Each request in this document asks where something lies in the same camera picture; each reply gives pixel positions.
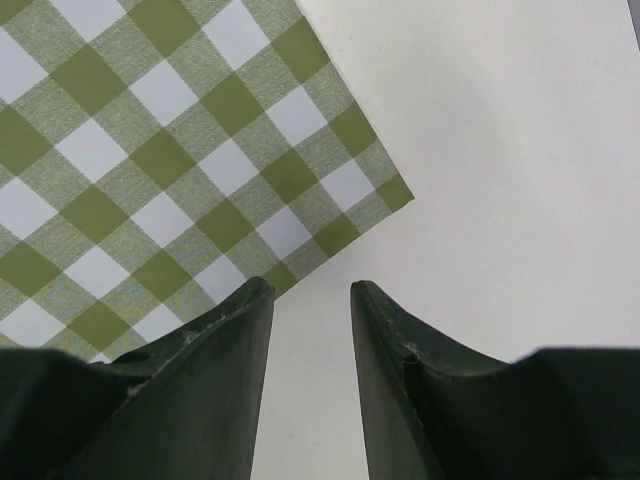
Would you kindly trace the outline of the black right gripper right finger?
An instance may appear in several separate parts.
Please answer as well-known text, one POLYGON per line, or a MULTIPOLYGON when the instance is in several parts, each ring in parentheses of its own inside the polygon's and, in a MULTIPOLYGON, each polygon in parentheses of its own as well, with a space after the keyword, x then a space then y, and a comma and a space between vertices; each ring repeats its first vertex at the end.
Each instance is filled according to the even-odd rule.
POLYGON ((635 479, 639 353, 552 347, 506 363, 350 290, 373 479, 635 479))

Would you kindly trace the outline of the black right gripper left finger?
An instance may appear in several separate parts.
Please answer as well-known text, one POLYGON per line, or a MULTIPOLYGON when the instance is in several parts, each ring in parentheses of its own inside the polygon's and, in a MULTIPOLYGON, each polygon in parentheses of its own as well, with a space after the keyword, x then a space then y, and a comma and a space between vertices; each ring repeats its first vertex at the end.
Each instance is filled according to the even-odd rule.
POLYGON ((274 312, 254 277, 110 363, 1 353, 5 479, 247 479, 274 312))

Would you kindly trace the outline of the green white checkered cloth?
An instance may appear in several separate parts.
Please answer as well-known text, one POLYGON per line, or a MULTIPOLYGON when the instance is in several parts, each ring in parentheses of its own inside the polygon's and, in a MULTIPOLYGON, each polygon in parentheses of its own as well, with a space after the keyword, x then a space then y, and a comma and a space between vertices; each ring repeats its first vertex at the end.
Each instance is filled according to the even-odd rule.
POLYGON ((1 343, 107 361, 412 193, 293 1, 1 5, 1 343))

